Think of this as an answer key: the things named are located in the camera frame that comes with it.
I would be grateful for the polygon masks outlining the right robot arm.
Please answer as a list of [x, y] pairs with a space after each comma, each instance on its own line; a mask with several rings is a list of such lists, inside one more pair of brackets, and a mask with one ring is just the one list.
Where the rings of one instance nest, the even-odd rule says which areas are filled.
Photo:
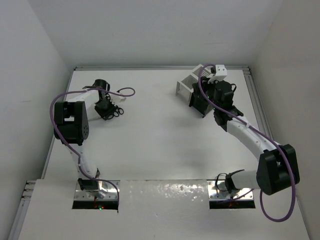
[[275, 142], [249, 123], [234, 105], [237, 88], [234, 83], [203, 76], [192, 88], [191, 106], [201, 110], [211, 106], [217, 125], [238, 139], [258, 160], [256, 171], [241, 169], [226, 175], [224, 184], [229, 193], [251, 188], [271, 196], [300, 182], [296, 150], [290, 144]]

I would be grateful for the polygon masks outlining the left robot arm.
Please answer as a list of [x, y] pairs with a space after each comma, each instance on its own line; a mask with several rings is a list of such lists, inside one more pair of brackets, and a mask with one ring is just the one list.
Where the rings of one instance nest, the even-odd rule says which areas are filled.
[[108, 185], [97, 179], [99, 169], [84, 153], [84, 141], [89, 137], [88, 113], [92, 118], [105, 121], [119, 116], [118, 106], [107, 91], [110, 84], [96, 79], [91, 86], [85, 86], [84, 92], [69, 101], [57, 101], [53, 107], [53, 120], [59, 133], [54, 135], [69, 150], [78, 172], [78, 184], [82, 191], [107, 193]]

